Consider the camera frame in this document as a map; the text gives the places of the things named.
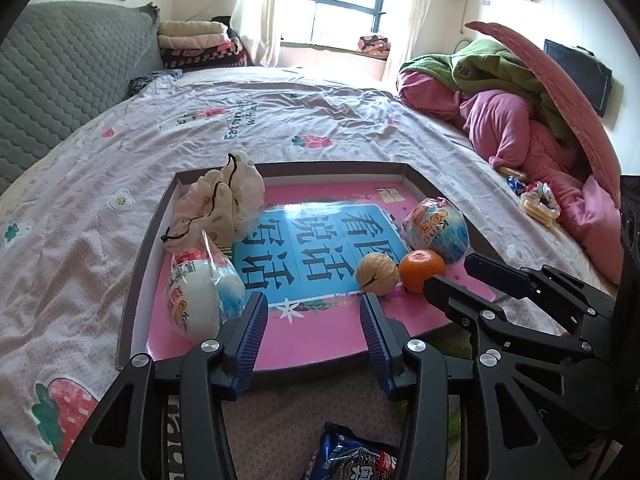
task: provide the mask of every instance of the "window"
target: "window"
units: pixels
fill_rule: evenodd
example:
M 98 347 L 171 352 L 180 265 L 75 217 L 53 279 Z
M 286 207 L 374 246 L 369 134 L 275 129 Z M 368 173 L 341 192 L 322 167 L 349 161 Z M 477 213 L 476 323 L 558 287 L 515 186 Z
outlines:
M 380 29 L 384 0 L 285 0 L 282 39 L 357 50 Z

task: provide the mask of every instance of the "window frame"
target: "window frame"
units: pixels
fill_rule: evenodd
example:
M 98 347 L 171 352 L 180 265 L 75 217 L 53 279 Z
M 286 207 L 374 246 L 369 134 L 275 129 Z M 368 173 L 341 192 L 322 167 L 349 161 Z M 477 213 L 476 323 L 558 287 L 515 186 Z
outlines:
M 373 8 L 370 7 L 363 7 L 360 5 L 356 5 L 356 4 L 350 4 L 349 2 L 343 2 L 340 0 L 307 0 L 310 2 L 315 2 L 316 5 L 317 4 L 325 4 L 325 5 L 331 5 L 334 7 L 341 7 L 343 9 L 351 9 L 351 10 L 359 10 L 360 12 L 364 12 L 366 14 L 371 14 L 373 16 L 373 22 L 371 25 L 371 33 L 372 34 L 377 34 L 379 29 L 380 29 L 380 17 L 384 14 L 384 12 L 382 11 L 382 6 L 385 2 L 385 0 L 376 0 L 376 4 Z M 316 25 L 316 10 L 318 9 L 318 7 L 316 6 L 316 8 L 314 9 L 314 18 L 313 18 L 313 22 L 311 23 L 311 36 L 309 37 L 309 41 L 310 43 L 313 43 L 313 38 L 314 38 L 314 27 Z

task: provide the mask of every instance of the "tangerine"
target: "tangerine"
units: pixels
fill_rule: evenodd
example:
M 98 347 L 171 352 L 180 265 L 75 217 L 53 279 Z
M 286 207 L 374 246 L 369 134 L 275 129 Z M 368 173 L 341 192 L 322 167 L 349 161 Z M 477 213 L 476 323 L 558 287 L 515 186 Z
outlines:
M 421 293 L 425 280 L 436 274 L 444 276 L 447 266 L 438 253 L 421 249 L 407 254 L 400 262 L 398 270 L 402 284 L 407 290 Z

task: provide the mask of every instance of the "pink blanket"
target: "pink blanket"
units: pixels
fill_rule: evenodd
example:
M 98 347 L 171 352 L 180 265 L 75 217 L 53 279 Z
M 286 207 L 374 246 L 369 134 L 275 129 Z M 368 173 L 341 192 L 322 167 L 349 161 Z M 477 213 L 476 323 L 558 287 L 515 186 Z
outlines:
M 421 112 L 464 129 L 476 152 L 494 168 L 522 167 L 532 180 L 551 184 L 562 208 L 561 224 L 582 245 L 595 267 L 614 283 L 620 282 L 620 163 L 599 118 L 587 98 L 562 68 L 529 40 L 497 23 L 471 22 L 468 28 L 493 36 L 507 46 L 545 85 L 558 111 L 582 145 L 593 174 L 581 182 L 570 175 L 574 150 L 564 148 L 548 128 L 532 120 L 525 100 L 488 91 L 455 106 L 459 93 L 433 77 L 406 72 L 399 95 Z

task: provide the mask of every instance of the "gray quilted headboard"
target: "gray quilted headboard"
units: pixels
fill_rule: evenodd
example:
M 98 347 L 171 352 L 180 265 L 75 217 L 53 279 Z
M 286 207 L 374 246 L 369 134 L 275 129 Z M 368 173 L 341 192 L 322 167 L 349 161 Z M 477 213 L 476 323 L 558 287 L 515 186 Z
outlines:
M 28 5 L 0 45 L 0 192 L 162 62 L 158 10 Z

